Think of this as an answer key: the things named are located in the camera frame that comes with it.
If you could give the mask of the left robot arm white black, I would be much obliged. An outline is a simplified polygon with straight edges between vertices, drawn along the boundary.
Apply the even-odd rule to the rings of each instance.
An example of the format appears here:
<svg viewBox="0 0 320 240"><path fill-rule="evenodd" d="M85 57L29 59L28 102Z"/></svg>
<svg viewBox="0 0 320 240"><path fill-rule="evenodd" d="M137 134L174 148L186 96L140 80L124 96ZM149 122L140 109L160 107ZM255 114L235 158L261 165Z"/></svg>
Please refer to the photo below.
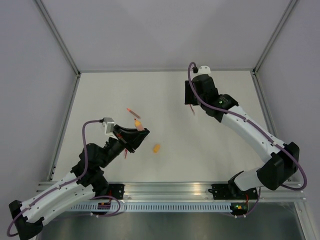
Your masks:
<svg viewBox="0 0 320 240"><path fill-rule="evenodd" d="M68 208L93 198L107 197L109 183L103 169L124 150L134 153L149 133L147 128L138 130L116 124L104 146L84 143L79 162L61 180L28 200L14 200L9 204L12 222L7 236L13 237L11 228L15 227L16 236L30 240Z"/></svg>

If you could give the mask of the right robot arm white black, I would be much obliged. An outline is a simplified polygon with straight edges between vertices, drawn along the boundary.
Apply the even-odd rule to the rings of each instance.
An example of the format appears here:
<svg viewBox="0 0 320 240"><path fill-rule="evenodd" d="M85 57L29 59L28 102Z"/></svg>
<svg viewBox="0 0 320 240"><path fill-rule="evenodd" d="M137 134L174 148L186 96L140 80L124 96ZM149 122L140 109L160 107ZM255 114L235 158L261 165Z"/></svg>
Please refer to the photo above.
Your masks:
<svg viewBox="0 0 320 240"><path fill-rule="evenodd" d="M276 190L298 171L300 148L272 136L260 127L228 94L220 94L213 78L198 74L184 82L186 105L200 106L205 113L237 133L263 161L261 167L241 171L228 181L228 194L240 198L247 190L266 187Z"/></svg>

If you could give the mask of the orange marker cap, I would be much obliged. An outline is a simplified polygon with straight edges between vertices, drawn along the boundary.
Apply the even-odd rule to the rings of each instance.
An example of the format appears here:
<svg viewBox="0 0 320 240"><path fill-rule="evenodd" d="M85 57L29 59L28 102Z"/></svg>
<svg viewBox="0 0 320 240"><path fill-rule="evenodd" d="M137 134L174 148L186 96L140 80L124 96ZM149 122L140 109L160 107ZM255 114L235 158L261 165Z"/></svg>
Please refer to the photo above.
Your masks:
<svg viewBox="0 0 320 240"><path fill-rule="evenodd" d="M161 148L160 144L155 144L154 147L152 148L152 152L156 154L159 152L160 148Z"/></svg>

